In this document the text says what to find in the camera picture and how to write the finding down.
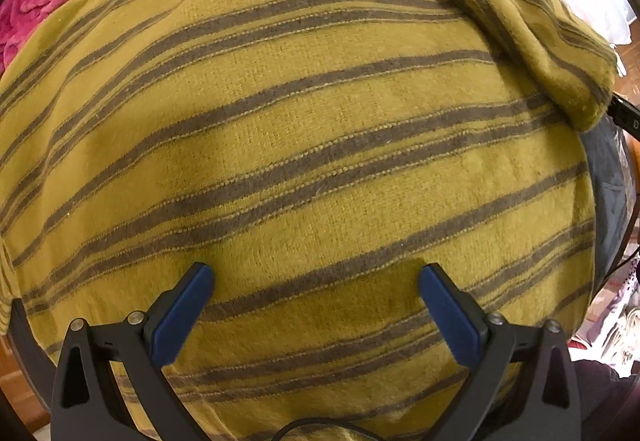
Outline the yellow brown striped sweater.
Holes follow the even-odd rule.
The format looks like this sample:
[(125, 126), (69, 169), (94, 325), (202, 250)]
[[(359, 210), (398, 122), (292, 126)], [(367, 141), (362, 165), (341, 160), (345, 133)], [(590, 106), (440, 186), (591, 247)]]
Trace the yellow brown striped sweater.
[(424, 265), (514, 323), (582, 323), (580, 137), (615, 78), (561, 0), (70, 0), (1, 78), (2, 308), (57, 357), (201, 261), (167, 377), (210, 439), (416, 439), (464, 378)]

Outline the dark storage bag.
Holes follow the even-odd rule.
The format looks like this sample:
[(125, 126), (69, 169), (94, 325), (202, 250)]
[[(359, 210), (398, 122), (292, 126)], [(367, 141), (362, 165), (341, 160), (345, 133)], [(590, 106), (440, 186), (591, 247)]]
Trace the dark storage bag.
[(617, 133), (611, 119), (604, 117), (597, 127), (580, 136), (596, 198), (596, 288), (602, 286), (605, 276), (613, 270), (614, 258), (629, 222), (623, 166), (615, 143)]

